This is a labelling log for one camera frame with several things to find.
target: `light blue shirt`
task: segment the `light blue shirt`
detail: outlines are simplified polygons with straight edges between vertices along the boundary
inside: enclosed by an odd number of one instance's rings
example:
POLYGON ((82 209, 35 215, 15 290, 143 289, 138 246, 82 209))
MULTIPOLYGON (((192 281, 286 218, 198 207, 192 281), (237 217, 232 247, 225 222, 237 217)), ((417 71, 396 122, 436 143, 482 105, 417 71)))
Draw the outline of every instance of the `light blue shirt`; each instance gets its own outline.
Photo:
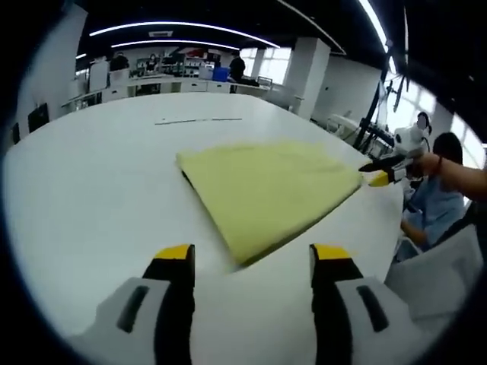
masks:
MULTIPOLYGON (((409 203, 416 212, 406 210, 403 218, 415 228, 426 234, 426 244, 421 250, 428 251, 443 233, 465 215, 463 195, 459 192, 445 192, 439 178, 428 178, 418 187, 409 203)), ((412 251, 401 245, 397 258, 402 261, 413 257, 412 251)))

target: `person's arm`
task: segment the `person's arm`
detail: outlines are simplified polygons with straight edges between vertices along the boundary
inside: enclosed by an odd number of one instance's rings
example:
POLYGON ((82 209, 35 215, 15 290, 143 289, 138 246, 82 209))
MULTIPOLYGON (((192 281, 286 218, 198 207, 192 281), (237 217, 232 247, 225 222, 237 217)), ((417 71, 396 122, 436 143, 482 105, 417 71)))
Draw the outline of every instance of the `person's arm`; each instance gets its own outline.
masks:
POLYGON ((439 160, 438 155, 426 153, 419 158, 418 164, 423 174, 441 176, 452 189, 461 192, 469 199, 483 200, 487 198, 487 171, 471 169, 446 158, 442 159, 438 170, 439 160))
POLYGON ((411 239, 411 241, 417 245, 419 248, 425 245, 428 242, 428 238, 426 233, 418 228, 412 226, 410 223, 405 221, 404 219, 401 220, 401 230, 403 230, 404 234, 411 239))

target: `white chair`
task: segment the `white chair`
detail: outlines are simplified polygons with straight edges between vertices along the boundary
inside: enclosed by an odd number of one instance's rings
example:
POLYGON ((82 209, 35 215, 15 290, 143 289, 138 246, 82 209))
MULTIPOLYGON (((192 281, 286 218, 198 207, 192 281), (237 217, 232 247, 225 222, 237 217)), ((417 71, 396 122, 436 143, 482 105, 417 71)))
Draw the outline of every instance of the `white chair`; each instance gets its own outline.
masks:
POLYGON ((409 305, 420 328, 437 334, 463 305, 482 267, 476 229, 470 224, 429 251, 392 265, 385 284, 409 305))

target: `ceiling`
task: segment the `ceiling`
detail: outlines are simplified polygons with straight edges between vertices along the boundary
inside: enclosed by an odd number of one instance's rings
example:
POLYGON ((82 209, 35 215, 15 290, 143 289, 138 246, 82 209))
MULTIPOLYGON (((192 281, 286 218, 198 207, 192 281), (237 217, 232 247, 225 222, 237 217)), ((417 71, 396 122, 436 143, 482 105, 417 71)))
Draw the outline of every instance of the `ceiling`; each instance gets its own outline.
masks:
MULTIPOLYGON (((347 57, 381 68, 384 50, 358 0, 286 0, 328 33, 347 57)), ((369 0, 386 35, 394 43, 399 70, 438 96, 450 111, 459 113, 487 141, 484 100, 487 97, 485 60, 487 34, 481 19, 482 2, 475 0, 369 0), (406 6, 409 28, 409 63, 405 63, 406 6)), ((278 0, 206 0, 205 2, 105 2, 80 0, 88 19, 78 54, 96 56, 112 44, 148 40, 150 30, 172 30, 173 38, 201 40, 239 48, 266 45, 244 36, 197 27, 155 26, 117 30, 99 36, 89 33, 106 27, 141 21, 189 21, 227 27, 277 43, 293 46, 297 37, 319 37, 339 47, 309 21, 278 0)))

